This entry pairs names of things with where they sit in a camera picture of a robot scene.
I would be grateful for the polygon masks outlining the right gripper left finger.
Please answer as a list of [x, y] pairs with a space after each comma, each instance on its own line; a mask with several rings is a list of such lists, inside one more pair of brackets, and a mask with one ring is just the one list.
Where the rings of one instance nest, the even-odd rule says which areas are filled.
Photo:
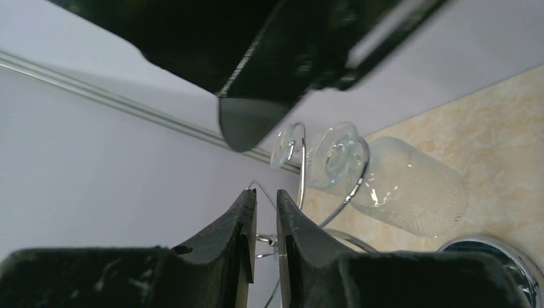
[[183, 243], [29, 248], [1, 262], [2, 307], [246, 307], [254, 281], [257, 193]]

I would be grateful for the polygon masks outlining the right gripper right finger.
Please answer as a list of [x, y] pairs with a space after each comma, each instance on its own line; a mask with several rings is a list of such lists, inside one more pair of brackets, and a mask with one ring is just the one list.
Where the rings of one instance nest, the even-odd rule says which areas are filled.
[[513, 277], [484, 252], [359, 253], [276, 194], [284, 307], [527, 307]]

